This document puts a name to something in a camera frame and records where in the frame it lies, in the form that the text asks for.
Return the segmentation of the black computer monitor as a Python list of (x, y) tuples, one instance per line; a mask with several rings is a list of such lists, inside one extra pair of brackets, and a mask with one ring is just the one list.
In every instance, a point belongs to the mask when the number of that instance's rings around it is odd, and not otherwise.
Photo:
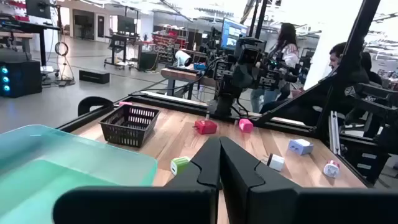
[(135, 20), (131, 17), (118, 16), (117, 31), (134, 34), (136, 32)]
[(25, 0), (28, 16), (50, 19), (50, 0)]

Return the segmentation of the black computer tower blue lights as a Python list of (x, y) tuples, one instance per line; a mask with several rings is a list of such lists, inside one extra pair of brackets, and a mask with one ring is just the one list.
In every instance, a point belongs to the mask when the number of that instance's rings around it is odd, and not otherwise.
[(0, 96), (18, 98), (42, 92), (40, 62), (0, 62)]

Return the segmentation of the black metal cart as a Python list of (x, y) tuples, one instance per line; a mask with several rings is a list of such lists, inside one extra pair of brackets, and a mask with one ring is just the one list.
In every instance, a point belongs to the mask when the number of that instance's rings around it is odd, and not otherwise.
[(345, 95), (353, 109), (345, 116), (345, 124), (351, 124), (367, 113), (364, 133), (370, 129), (378, 132), (374, 137), (357, 137), (341, 134), (340, 141), (345, 145), (343, 157), (358, 172), (361, 178), (375, 184), (388, 158), (398, 155), (398, 91), (387, 90), (369, 84), (357, 84), (345, 90)]

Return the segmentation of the black office desk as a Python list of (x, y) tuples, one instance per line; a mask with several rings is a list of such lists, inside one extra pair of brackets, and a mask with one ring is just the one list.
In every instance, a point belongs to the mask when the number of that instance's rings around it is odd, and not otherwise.
[(59, 27), (53, 25), (35, 24), (31, 22), (18, 21), (9, 14), (0, 14), (0, 26), (10, 27), (11, 29), (17, 29), (25, 33), (39, 34), (41, 66), (47, 65), (46, 54), (45, 54), (44, 30), (50, 29), (50, 30), (59, 31), (60, 30)]

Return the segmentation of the lit blue computer monitor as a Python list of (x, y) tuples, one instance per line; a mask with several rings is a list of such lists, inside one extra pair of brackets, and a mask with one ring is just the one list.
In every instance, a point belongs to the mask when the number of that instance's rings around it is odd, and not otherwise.
[(223, 18), (221, 31), (220, 48), (224, 50), (234, 50), (240, 37), (245, 37), (248, 32), (248, 26), (232, 21), (226, 17)]

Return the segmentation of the green white USB charger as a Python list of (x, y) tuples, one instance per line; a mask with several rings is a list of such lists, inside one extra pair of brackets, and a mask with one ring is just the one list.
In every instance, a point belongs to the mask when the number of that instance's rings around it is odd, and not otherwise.
[(183, 171), (186, 165), (190, 162), (190, 158), (187, 156), (184, 157), (176, 157), (170, 162), (170, 171), (173, 175), (177, 175), (181, 171)]

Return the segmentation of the black arched bracket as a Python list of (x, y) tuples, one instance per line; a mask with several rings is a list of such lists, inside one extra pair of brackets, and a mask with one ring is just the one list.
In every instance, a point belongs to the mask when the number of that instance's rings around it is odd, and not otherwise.
[(77, 113), (78, 116), (84, 115), (90, 112), (91, 107), (94, 106), (105, 106), (105, 107), (113, 107), (113, 102), (103, 97), (99, 96), (89, 96), (82, 99), (78, 104)]

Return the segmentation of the lavender USB wall charger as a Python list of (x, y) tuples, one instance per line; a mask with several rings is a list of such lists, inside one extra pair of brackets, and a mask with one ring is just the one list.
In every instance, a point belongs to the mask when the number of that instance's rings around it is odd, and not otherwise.
[(313, 144), (304, 139), (291, 139), (288, 149), (302, 156), (313, 151)]

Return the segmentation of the translucent green plastic tray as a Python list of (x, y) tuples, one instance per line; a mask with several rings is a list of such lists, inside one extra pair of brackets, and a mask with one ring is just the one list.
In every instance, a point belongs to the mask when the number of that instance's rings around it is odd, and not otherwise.
[(157, 161), (42, 125), (0, 134), (0, 224), (52, 224), (55, 201), (82, 186), (151, 185)]

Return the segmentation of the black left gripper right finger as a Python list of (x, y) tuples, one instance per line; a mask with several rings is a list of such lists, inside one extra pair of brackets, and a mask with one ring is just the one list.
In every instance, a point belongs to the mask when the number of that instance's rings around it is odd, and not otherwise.
[(229, 224), (398, 224), (398, 191), (301, 187), (227, 137), (220, 177)]

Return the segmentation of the red storage bin shelf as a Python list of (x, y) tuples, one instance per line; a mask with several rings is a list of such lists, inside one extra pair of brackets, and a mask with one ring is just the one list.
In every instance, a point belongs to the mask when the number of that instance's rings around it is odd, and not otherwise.
[(178, 50), (186, 49), (188, 35), (186, 30), (163, 29), (152, 33), (154, 50), (159, 55), (160, 63), (172, 63)]

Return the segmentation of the wooden work table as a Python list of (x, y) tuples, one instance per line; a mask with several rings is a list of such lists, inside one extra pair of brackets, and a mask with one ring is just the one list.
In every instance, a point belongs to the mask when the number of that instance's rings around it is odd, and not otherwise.
[[(204, 76), (200, 81), (192, 84), (192, 82), (199, 79), (200, 75), (198, 72), (193, 73), (171, 68), (163, 68), (160, 71), (160, 74), (167, 79), (167, 88), (164, 91), (168, 96), (182, 98), (184, 94), (187, 94), (187, 99), (191, 100), (194, 91), (196, 91), (196, 97), (198, 98), (199, 94), (203, 93), (205, 88), (216, 86), (214, 79), (206, 76)], [(176, 81), (186, 82), (187, 87), (177, 87), (175, 85)]]

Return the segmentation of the red USB charger cube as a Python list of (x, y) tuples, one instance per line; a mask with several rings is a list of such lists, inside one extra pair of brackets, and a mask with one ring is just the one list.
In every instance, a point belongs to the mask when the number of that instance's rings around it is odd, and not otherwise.
[(199, 134), (214, 134), (217, 131), (217, 124), (209, 119), (196, 120), (193, 125)]

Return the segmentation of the white pink USB charger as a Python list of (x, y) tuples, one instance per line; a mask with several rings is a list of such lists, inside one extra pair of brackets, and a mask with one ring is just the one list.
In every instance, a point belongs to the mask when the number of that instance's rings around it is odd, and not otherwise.
[(323, 173), (331, 178), (336, 178), (340, 173), (339, 163), (334, 160), (329, 160), (323, 168)]

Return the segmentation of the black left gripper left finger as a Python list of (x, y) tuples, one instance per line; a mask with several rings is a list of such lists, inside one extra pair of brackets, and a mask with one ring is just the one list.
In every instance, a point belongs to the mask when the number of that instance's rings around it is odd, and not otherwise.
[(221, 143), (209, 138), (163, 187), (77, 187), (53, 207), (55, 224), (216, 224)]

